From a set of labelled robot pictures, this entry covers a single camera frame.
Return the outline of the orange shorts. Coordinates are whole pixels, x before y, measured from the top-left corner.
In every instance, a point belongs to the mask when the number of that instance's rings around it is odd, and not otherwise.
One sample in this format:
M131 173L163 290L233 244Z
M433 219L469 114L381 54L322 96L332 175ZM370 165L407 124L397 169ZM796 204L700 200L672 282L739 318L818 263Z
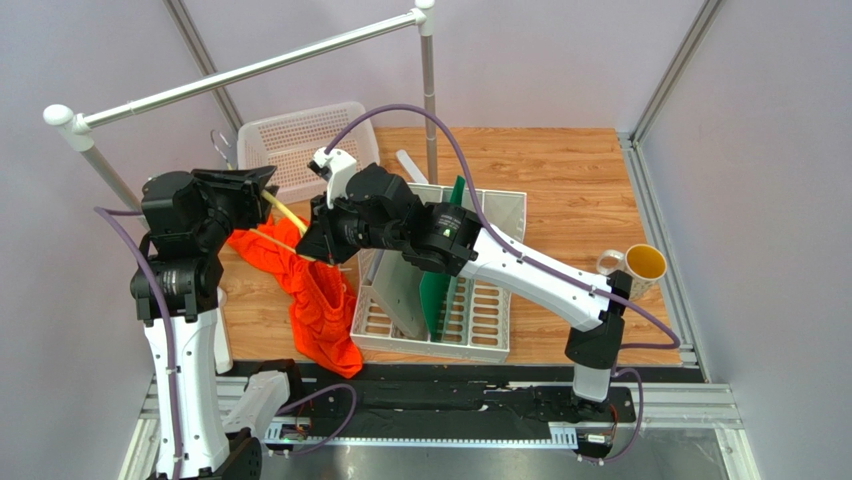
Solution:
M227 244L252 267L272 275L291 298L289 319L297 351L344 378L363 368L352 340L357 294L339 268L317 254L297 255L303 236L289 219L269 218L252 230L236 230Z

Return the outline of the yellow clothes hanger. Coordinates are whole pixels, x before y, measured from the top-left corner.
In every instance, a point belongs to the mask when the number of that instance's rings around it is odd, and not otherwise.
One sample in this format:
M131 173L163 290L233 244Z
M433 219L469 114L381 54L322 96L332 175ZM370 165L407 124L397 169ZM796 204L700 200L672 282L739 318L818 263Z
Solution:
M225 166L228 170L235 170L236 163L230 159L228 153L219 146L217 140L220 140L226 147L230 148L231 143L226 139L226 137L216 129L210 130L210 141L214 148L214 150L222 157L225 162ZM281 213L287 220L289 220L298 230L301 235L304 235L307 232L307 225L295 214L293 213L285 204L283 204L280 200L276 198L272 193L265 191L262 194L263 198L279 213ZM286 243L275 239L274 237L267 235L257 228L251 229L251 232L258 235L261 238L264 238L273 244L291 252L294 255L306 260L306 261L315 261L315 258L298 254L294 247L287 245Z

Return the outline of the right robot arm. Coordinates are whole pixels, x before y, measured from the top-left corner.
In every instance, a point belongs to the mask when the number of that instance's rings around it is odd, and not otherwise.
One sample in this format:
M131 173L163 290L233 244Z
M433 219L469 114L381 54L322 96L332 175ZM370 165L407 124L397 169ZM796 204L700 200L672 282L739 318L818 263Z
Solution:
M310 169L326 181L311 201L310 225L298 254L330 265L361 250L398 252L423 272L502 287L566 320L565 354L575 364L573 393L595 403L608 398L621 349L631 279L573 269L512 239L471 210L423 202L400 176L348 159L320 159Z

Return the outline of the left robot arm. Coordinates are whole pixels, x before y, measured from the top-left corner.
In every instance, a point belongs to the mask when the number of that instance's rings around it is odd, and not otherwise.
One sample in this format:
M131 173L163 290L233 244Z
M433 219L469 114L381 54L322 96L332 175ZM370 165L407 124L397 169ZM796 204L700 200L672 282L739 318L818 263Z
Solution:
M155 479L258 479L276 412L303 390L291 359L265 361L228 416L217 395L215 330L222 315L218 254L236 230L265 222L274 167L173 171L143 187L149 227L131 244L138 318L155 363L162 422Z

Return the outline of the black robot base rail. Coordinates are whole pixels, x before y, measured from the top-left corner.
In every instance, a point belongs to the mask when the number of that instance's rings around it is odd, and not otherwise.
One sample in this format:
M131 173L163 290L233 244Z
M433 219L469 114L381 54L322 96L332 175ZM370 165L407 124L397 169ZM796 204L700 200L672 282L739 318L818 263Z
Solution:
M639 396L616 378L595 404L573 392L568 366L367 364L345 379L310 362L237 361L228 376L280 370L291 403L264 442L276 451L313 445L514 445L555 442L557 428L636 423ZM298 402L308 401L304 405Z

